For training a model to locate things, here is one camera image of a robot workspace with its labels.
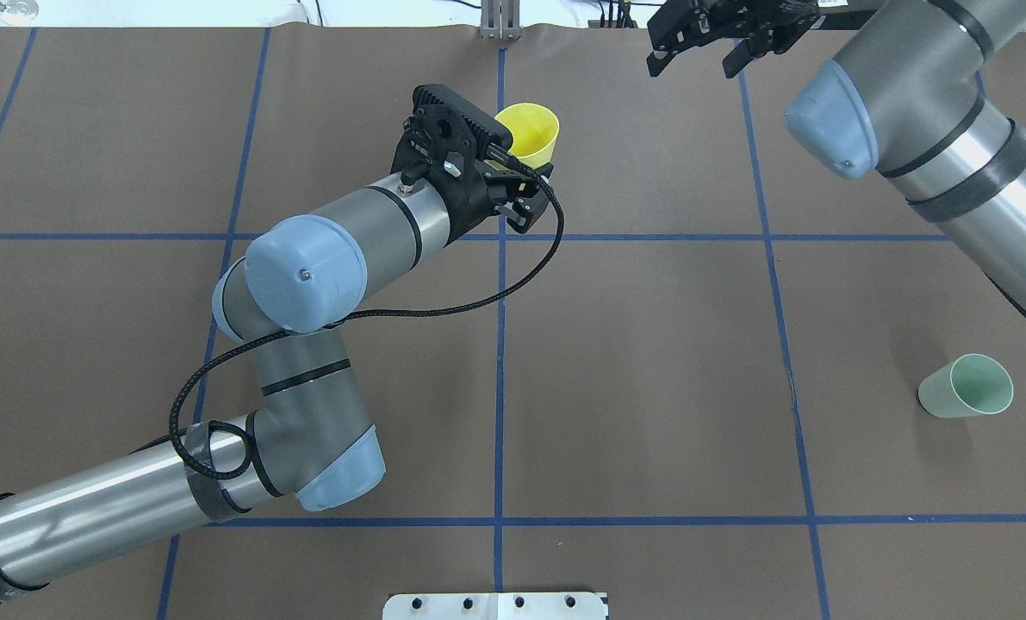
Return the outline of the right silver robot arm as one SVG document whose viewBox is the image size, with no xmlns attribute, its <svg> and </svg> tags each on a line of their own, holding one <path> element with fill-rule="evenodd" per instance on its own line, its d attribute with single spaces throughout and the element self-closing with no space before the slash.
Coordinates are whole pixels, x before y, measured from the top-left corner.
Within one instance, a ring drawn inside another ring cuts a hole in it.
<svg viewBox="0 0 1026 620">
<path fill-rule="evenodd" d="M 1026 129 L 973 76 L 1026 28 L 1026 1 L 666 1 L 647 23 L 648 73 L 716 40 L 733 78 L 812 25 L 863 13 L 785 110 L 787 130 L 833 173 L 884 177 L 1026 319 Z"/>
</svg>

